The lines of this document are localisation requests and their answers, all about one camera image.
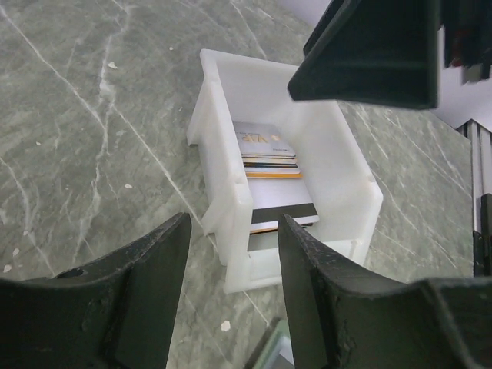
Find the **mint green card holder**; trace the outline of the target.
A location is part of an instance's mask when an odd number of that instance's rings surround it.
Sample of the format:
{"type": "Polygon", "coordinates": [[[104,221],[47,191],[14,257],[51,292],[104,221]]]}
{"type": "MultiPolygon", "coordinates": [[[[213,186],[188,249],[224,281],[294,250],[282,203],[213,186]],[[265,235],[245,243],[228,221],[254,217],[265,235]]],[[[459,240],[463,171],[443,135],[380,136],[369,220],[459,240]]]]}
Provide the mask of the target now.
{"type": "Polygon", "coordinates": [[[263,337],[254,349],[245,368],[253,369],[294,369],[291,336],[288,321],[278,319],[275,327],[263,337]]]}

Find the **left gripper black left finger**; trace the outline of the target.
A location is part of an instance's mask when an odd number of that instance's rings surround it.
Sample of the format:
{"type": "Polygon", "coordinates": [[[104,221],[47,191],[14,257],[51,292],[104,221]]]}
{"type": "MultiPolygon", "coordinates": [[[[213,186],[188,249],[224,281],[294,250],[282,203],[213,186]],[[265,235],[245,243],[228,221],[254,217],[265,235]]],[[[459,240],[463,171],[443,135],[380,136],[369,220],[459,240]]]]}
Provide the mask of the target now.
{"type": "Polygon", "coordinates": [[[53,278],[1,282],[3,368],[163,368],[191,239],[179,213],[53,278]]]}

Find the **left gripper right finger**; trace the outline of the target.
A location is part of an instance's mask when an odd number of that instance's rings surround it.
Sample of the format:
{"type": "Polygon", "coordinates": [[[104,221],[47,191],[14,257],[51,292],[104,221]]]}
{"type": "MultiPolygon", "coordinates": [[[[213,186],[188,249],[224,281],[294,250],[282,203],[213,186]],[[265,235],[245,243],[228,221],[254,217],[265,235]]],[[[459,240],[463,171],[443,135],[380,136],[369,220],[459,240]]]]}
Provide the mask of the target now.
{"type": "Polygon", "coordinates": [[[489,368],[491,279],[410,284],[366,269],[282,215],[278,249],[297,368],[489,368]]]}

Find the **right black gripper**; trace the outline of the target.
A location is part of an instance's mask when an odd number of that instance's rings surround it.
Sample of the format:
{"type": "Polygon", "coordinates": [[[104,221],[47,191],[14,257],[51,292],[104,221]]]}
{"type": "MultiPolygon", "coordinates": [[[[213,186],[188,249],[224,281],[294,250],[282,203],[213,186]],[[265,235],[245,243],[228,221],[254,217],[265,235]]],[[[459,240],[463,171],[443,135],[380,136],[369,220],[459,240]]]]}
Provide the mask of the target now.
{"type": "Polygon", "coordinates": [[[444,67],[463,83],[490,79],[490,0],[333,1],[304,45],[291,98],[436,108],[440,22],[444,67]]]}

